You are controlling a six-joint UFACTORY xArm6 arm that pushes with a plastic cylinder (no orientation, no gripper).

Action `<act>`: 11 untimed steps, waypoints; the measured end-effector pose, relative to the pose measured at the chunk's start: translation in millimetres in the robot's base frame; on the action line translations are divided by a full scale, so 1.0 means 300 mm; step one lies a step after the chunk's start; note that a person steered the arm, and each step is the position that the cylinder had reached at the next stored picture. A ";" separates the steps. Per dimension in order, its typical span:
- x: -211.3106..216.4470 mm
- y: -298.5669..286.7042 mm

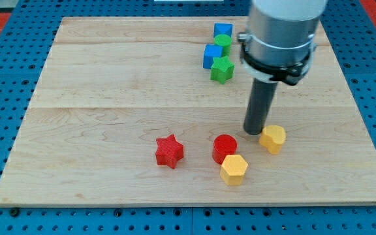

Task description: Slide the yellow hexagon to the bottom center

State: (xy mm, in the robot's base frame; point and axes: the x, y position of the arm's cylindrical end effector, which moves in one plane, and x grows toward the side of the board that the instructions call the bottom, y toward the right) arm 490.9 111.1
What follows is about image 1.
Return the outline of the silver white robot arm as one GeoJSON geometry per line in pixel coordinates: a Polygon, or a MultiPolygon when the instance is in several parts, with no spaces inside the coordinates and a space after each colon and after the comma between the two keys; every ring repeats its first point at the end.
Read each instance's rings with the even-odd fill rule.
{"type": "Polygon", "coordinates": [[[295,86],[310,70],[327,0],[252,0],[240,61],[257,81],[295,86]]]}

